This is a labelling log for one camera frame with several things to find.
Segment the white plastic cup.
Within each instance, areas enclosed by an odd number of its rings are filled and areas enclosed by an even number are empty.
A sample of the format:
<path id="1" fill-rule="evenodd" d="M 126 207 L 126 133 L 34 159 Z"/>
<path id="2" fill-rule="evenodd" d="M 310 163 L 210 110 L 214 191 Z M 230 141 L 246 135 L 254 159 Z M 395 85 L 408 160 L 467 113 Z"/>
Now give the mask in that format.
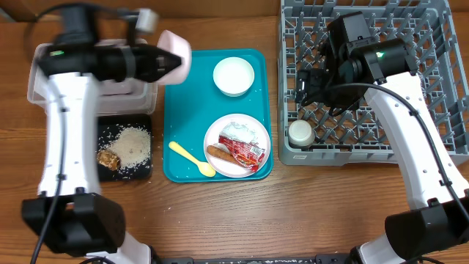
<path id="1" fill-rule="evenodd" d="M 294 121 L 289 126 L 287 136 L 290 146 L 300 149 L 310 148 L 315 140 L 315 132 L 305 120 Z"/>

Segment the white bowl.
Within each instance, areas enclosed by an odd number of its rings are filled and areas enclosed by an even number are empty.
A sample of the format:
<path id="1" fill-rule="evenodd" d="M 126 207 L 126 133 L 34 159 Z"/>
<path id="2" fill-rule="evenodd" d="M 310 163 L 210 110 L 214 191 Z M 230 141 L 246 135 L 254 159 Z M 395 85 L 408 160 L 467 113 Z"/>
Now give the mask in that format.
<path id="1" fill-rule="evenodd" d="M 251 64 L 240 57 L 222 59 L 213 70 L 213 81 L 229 97 L 244 95 L 252 86 L 255 72 Z"/>

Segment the pile of white rice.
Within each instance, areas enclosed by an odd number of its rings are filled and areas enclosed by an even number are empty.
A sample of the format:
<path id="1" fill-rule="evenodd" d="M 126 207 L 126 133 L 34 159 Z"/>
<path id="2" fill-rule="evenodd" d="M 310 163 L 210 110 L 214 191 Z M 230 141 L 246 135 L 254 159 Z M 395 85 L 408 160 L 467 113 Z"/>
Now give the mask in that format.
<path id="1" fill-rule="evenodd" d="M 122 169 L 136 168 L 150 158 L 151 136 L 143 128 L 125 128 L 105 149 L 120 158 Z"/>

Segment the white napkin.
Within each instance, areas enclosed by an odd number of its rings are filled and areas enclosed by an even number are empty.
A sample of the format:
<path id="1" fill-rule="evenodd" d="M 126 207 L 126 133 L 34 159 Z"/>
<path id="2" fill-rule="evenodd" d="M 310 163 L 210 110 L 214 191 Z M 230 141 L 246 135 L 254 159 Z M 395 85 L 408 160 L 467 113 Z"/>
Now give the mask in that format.
<path id="1" fill-rule="evenodd" d="M 248 144 L 256 144 L 258 139 L 255 131 L 249 129 L 246 125 L 239 124 L 237 122 L 230 122 L 226 125 L 220 132 L 219 136 Z"/>

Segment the red snack wrapper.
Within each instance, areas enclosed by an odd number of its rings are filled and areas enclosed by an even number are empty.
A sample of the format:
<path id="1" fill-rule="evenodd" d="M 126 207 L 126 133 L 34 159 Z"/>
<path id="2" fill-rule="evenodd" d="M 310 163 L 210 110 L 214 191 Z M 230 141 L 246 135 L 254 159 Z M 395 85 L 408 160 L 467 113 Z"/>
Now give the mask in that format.
<path id="1" fill-rule="evenodd" d="M 262 160 L 265 157 L 265 149 L 257 147 L 252 143 L 240 142 L 234 139 L 229 139 L 225 136 L 219 136 L 218 142 L 223 144 L 232 157 L 252 172 L 257 172 Z"/>

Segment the brown sausage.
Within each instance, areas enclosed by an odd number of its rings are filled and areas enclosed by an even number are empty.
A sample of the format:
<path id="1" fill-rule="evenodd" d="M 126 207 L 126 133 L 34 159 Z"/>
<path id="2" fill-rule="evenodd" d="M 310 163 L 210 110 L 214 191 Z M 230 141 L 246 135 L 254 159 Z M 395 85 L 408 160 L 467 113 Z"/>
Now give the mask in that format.
<path id="1" fill-rule="evenodd" d="M 207 152 L 215 158 L 228 161 L 229 163 L 232 163 L 232 164 L 240 165 L 240 163 L 232 156 L 231 153 L 228 153 L 222 150 L 221 148 L 215 147 L 213 145 L 209 145 L 207 147 Z"/>

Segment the brown food chunk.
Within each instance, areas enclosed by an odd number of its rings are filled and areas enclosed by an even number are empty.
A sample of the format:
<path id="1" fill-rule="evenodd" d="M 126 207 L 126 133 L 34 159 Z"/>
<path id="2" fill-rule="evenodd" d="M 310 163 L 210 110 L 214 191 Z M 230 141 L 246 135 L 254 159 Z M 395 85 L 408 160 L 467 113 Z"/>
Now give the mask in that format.
<path id="1" fill-rule="evenodd" d="M 100 150 L 97 153 L 97 162 L 111 171 L 117 171 L 121 163 L 120 158 L 109 150 Z"/>

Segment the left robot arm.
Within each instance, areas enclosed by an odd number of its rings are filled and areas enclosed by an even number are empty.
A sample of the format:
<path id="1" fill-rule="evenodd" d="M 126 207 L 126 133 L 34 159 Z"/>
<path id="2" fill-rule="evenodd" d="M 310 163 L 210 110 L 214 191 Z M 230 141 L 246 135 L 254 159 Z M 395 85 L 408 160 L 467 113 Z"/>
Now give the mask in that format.
<path id="1" fill-rule="evenodd" d="M 172 32 L 157 45 L 138 43 L 158 19 L 149 9 L 114 9 L 128 25 L 123 45 L 101 45 L 96 17 L 103 7 L 59 4 L 63 31 L 32 57 L 45 76 L 46 157 L 37 197 L 22 202 L 23 221 L 37 245 L 84 263 L 158 263 L 155 250 L 126 230 L 122 207 L 101 194 L 97 171 L 97 114 L 103 82 L 128 79 L 182 83 L 191 66 L 191 47 Z"/>

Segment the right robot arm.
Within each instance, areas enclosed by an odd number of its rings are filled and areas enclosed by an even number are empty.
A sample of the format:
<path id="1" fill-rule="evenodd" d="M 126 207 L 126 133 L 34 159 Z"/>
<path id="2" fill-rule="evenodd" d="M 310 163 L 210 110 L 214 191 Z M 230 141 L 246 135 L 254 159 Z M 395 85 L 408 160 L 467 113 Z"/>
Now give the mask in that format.
<path id="1" fill-rule="evenodd" d="M 468 182 L 429 114 L 418 65 L 404 40 L 381 42 L 362 12 L 339 16 L 320 45 L 323 69 L 297 75 L 297 102 L 332 112 L 365 100 L 380 122 L 405 182 L 409 211 L 388 216 L 385 232 L 351 250 L 349 263 L 419 263 L 468 242 Z"/>

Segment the grey dishwasher rack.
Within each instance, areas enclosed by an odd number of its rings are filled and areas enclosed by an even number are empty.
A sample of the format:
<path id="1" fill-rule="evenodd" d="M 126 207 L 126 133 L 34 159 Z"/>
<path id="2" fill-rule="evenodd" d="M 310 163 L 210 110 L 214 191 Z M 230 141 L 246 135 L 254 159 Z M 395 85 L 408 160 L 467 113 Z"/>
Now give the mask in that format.
<path id="1" fill-rule="evenodd" d="M 281 0 L 278 24 L 278 156 L 286 165 L 342 166 L 394 163 L 385 131 L 366 104 L 332 117 L 328 107 L 295 102 L 297 72 L 322 68 L 318 48 L 330 22 L 361 11 L 371 35 L 381 41 L 401 38 L 416 58 L 429 113 L 456 164 L 468 159 L 468 82 L 447 1 Z M 289 126 L 308 122 L 310 148 L 291 147 Z"/>

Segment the clear plastic bin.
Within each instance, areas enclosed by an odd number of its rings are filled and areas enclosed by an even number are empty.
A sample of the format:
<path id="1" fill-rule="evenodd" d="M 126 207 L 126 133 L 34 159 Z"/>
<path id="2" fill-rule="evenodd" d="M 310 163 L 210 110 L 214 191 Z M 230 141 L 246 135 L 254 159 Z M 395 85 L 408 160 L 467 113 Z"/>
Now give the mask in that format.
<path id="1" fill-rule="evenodd" d="M 47 80 L 41 70 L 32 65 L 29 72 L 27 99 L 47 112 Z M 104 81 L 100 87 L 98 116 L 124 114 L 151 114 L 158 95 L 156 83 L 145 83 L 133 78 L 123 82 Z"/>

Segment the teal serving tray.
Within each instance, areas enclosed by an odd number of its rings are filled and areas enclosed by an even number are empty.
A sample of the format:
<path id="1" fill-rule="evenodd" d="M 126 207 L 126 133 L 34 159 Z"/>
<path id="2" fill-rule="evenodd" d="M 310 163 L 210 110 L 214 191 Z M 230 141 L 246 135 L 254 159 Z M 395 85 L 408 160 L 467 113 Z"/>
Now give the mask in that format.
<path id="1" fill-rule="evenodd" d="M 254 82 L 240 97 L 223 94 L 213 81 L 215 66 L 228 57 L 239 57 L 254 69 Z M 221 173 L 202 175 L 195 164 L 169 148 L 177 142 L 195 158 L 206 161 L 204 141 L 209 127 L 228 114 L 246 114 L 259 121 L 271 136 L 270 100 L 265 57 L 255 49 L 225 49 L 192 52 L 191 70 L 186 80 L 165 87 L 163 172 L 175 183 L 233 181 Z"/>

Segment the black plastic tray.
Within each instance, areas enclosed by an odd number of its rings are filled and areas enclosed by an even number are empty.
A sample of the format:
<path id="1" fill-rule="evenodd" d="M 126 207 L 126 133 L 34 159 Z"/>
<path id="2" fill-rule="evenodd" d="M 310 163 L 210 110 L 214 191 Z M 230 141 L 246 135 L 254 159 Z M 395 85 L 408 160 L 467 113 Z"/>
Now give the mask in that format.
<path id="1" fill-rule="evenodd" d="M 101 182 L 143 180 L 151 175 L 151 116 L 126 114 L 98 118 L 97 171 Z"/>

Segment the white round plate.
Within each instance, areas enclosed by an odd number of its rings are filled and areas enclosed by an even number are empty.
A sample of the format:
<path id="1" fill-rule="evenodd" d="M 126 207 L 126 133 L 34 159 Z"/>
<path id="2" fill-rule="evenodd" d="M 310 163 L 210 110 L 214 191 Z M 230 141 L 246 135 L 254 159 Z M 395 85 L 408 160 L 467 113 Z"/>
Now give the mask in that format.
<path id="1" fill-rule="evenodd" d="M 217 147 L 218 149 L 229 153 L 226 146 L 218 142 L 219 134 L 222 130 L 230 125 L 232 122 L 238 125 L 244 125 L 253 132 L 255 142 L 264 150 L 264 157 L 259 164 L 259 169 L 252 172 L 250 169 L 241 165 L 234 164 L 221 158 L 208 153 L 209 146 Z M 204 155 L 207 162 L 217 172 L 216 176 L 221 176 L 223 180 L 240 180 L 242 178 L 256 178 L 261 179 L 266 177 L 270 172 L 271 161 L 271 137 L 265 126 L 257 119 L 246 114 L 228 114 L 217 119 L 208 129 L 204 136 Z"/>

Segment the yellow plastic spoon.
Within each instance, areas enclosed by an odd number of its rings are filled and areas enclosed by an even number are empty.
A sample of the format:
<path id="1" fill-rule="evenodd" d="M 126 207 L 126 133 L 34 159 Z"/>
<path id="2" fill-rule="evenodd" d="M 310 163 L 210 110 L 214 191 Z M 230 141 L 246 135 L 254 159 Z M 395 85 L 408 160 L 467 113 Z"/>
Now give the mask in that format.
<path id="1" fill-rule="evenodd" d="M 169 142 L 169 148 L 194 163 L 205 177 L 215 176 L 216 171 L 209 163 L 199 161 L 177 142 Z"/>

